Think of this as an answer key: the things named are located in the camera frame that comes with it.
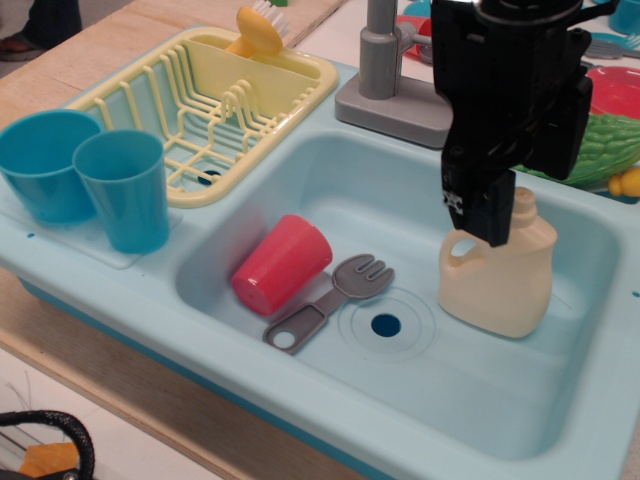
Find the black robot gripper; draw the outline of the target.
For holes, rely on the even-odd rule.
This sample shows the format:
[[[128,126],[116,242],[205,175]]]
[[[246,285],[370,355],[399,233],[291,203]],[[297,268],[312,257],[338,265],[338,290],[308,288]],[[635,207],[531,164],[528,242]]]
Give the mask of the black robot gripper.
[[[579,1],[435,1],[436,91],[453,123],[442,192],[453,226],[505,245],[515,200],[512,167],[565,180],[589,119],[590,42]]]

